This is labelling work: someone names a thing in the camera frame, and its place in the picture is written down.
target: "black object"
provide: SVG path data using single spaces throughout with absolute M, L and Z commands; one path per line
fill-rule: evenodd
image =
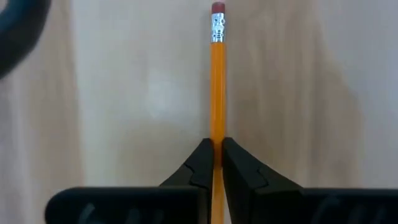
M 0 13 L 0 79 L 34 48 L 49 7 L 50 0 L 8 0 Z
M 223 175 L 233 224 L 398 223 L 398 190 L 305 189 L 223 141 Z M 213 148 L 204 139 L 159 187 L 79 188 L 59 193 L 47 224 L 210 223 Z

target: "metal ferrule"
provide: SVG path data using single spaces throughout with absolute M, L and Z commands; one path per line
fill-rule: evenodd
M 214 13 L 211 15 L 211 42 L 224 42 L 225 38 L 225 18 L 224 13 Z

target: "pink eraser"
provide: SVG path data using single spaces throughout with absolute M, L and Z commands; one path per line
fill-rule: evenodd
M 225 13 L 225 3 L 216 2 L 211 5 L 211 13 Z

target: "pencil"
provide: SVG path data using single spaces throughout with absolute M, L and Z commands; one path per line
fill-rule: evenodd
M 225 4 L 211 7 L 211 121 L 210 138 L 214 147 L 213 199 L 211 224 L 224 223 L 224 184 L 222 142 L 225 134 Z

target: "pencil body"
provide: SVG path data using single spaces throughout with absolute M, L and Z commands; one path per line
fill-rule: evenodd
M 212 7 L 211 41 L 211 134 L 215 150 L 213 173 L 213 201 L 211 223 L 224 223 L 224 185 L 222 170 L 222 142 L 225 135 L 225 51 L 223 3 L 214 3 Z

